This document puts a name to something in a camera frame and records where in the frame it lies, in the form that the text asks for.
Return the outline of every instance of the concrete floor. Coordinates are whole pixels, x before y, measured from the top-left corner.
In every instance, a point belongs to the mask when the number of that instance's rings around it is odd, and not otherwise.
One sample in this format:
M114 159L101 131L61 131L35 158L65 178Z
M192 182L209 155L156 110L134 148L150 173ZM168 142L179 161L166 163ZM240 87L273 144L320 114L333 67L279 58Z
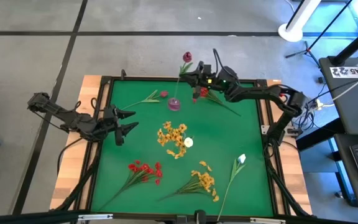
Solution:
M0 30L73 30L81 0L0 0ZM321 3L305 32L320 32L334 17L340 3ZM174 30L174 31L244 31L276 32L288 22L291 8L284 1L89 1L80 31L100 30ZM330 32L357 30L350 11ZM7 214L29 159L40 118L26 110L26 103L36 91L50 92L59 73L69 37L0 36L0 215ZM314 38L304 38L308 42ZM316 57L339 53L351 39L323 38L313 48ZM57 103L74 107L83 75L176 76L181 55L189 50L195 60L214 63L212 48L217 48L224 64L241 78L281 79L283 83L316 96L321 76L311 58L283 56L303 50L304 43L289 43L279 37L77 37ZM328 101L330 96L321 98ZM337 117L334 108L316 114L322 125ZM48 210L56 180L57 156L67 135L49 127L40 160L30 186L24 212ZM315 210L321 197L310 190L315 215L329 216L327 210ZM352 214L358 217L358 211Z

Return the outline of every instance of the green table surface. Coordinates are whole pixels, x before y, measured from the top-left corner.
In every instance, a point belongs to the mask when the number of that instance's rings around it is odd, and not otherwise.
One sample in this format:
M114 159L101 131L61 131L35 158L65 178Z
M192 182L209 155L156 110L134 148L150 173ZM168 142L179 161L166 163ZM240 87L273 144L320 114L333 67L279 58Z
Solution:
M272 203L255 100L225 102L225 105L241 114L238 116L205 98L199 98L193 104L193 90L188 84L179 83L177 98L181 101L181 109L171 111L167 102L173 97L175 86L176 82L114 82L111 103L118 108L143 100L154 90L167 90L169 96L159 98L160 103L141 103L126 109L136 111L136 114L123 119L121 124L138 121L139 125L125 137L124 145L115 145L114 133L104 140L91 210L192 215L195 210L203 209L207 215L217 215L229 183L234 159L245 153L246 166L230 187L222 215L271 217ZM216 94L224 101L222 94ZM186 135L194 136L193 147L188 148L182 158L174 159L166 153L167 149L178 151L172 142L164 147L157 142L157 131L166 121L171 121L174 128L179 124L186 124ZM157 161L161 163L161 184L157 186L154 182L149 182L136 185L100 210L122 187L130 172L127 166L137 159L150 165ZM158 201L187 183L192 170L204 171L199 161L206 161L213 169L211 175L215 178L215 188L220 197L218 202L199 194L176 195Z

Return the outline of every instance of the tripod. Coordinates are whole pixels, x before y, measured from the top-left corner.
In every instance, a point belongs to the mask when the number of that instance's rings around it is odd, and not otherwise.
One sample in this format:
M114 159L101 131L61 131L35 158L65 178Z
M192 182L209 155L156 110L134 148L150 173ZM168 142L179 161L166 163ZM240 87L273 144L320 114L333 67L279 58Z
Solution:
M316 62L318 68L320 68L320 64L318 63L317 58L313 55L313 53L311 53L311 48L317 43L317 41L325 34L325 32L331 27L331 25L335 22L335 20L342 14L343 11L345 11L345 9L347 8L347 6L352 2L353 0L349 0L346 5L341 9L341 11L339 11L339 13L335 16L335 18L328 24L328 26L322 31L322 33L320 33L320 35L317 37L316 40L314 40L314 42L310 45L310 47L308 46L308 43L305 41L305 45L306 45L306 50L302 50L299 51L297 53L294 54L290 54L285 56L285 58L290 58L290 57L294 57L296 55L299 54L304 54L304 55L308 55L314 60L314 62Z

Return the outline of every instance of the white tulip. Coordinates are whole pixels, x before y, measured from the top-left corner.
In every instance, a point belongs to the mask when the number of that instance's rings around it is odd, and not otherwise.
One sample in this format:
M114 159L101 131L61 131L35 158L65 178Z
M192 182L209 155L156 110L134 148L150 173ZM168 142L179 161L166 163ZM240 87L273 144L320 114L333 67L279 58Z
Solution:
M186 138L185 141L184 141L184 143L185 143L185 146L186 146L186 147L191 147L191 146L193 146L193 140L192 140L191 138Z
M243 154L243 155L239 156L237 161L239 161L240 164L243 164L246 161L246 155Z

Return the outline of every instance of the white pole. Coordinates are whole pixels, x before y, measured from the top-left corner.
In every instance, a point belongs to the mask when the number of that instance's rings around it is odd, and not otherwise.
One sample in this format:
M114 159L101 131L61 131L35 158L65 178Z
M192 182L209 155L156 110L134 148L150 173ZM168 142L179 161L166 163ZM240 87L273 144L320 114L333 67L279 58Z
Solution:
M320 2L321 0L304 0L296 9L296 13L290 19L289 24L283 24L278 28L280 37L289 42L301 40L303 37L302 28Z

